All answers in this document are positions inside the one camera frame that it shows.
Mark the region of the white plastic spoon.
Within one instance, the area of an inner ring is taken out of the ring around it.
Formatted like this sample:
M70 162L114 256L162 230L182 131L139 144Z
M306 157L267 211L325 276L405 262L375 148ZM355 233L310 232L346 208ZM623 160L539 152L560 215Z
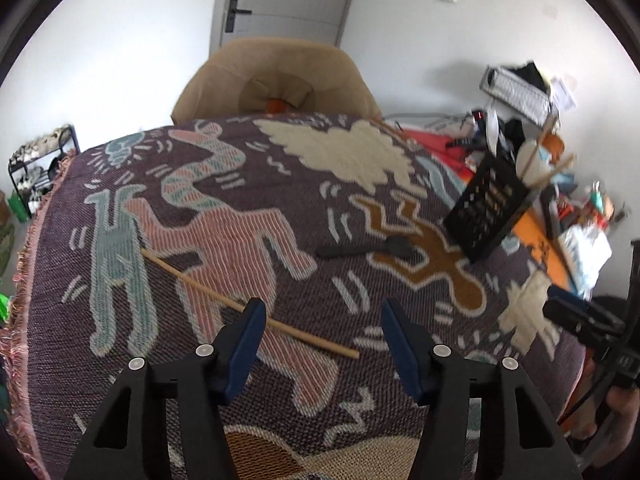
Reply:
M529 140L522 144L516 156L515 172L525 184L531 185L541 178L548 169L548 164L538 143Z

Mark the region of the black plastic fork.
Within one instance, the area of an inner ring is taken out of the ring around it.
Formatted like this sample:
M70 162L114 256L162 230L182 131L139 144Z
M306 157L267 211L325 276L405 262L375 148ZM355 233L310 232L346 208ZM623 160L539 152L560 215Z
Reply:
M316 249L316 256L320 259L337 259L364 256L382 252L396 258L407 259L413 252L413 246L405 236L389 236L385 240L377 240L367 244L321 246Z

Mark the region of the colourful woven figure blanket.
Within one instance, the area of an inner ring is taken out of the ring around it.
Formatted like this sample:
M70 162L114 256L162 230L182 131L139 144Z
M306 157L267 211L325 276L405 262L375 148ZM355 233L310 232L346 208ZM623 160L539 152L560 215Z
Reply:
M130 359L183 358L253 297L358 358L265 331L221 412L242 478L408 476L425 412L383 337L388 297L468 359L519 360L561 413L584 360L541 312L562 274L523 233L469 263L442 226L465 183L346 115L198 120L75 156L29 229L1 332L18 449L37 477L62 478ZM394 235L410 240L409 258L316 256Z

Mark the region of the black slotted utensil holder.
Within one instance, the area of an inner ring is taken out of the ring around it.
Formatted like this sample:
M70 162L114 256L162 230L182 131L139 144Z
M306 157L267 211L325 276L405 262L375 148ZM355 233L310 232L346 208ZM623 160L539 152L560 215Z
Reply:
M487 154L444 219L444 227L470 263L488 258L512 232L537 194L513 166Z

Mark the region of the orange ball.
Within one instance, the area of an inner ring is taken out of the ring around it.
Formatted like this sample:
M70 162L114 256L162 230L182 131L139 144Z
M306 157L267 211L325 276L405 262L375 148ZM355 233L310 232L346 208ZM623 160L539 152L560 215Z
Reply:
M551 165L556 165L565 151L565 144L556 133L548 133L542 147L549 153Z

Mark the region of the led light panel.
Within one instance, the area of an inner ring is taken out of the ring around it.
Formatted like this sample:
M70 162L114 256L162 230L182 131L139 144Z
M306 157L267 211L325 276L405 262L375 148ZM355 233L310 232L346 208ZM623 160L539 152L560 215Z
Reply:
M480 80L480 90L510 106L538 128L553 126L560 117L546 92L505 67L488 66Z

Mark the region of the black shoe rack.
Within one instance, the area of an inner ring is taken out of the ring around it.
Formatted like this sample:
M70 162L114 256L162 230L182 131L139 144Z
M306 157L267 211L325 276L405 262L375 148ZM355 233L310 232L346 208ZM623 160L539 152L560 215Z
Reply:
M10 206L18 218L32 218L52 188L62 163L80 153L76 130L65 124L20 146L10 157Z

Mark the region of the tan upholstered chair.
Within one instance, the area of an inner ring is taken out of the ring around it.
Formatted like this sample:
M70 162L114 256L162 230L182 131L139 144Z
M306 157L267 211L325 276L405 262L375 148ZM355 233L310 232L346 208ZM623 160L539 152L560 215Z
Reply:
M171 113L176 125L243 114L382 116L352 58L308 40L250 37L229 42L182 90Z

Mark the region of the grey door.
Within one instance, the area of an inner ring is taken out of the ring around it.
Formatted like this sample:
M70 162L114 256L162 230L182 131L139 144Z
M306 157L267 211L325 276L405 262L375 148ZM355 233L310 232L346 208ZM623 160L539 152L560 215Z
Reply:
M209 52L243 37L295 38L337 47L352 0L215 0Z

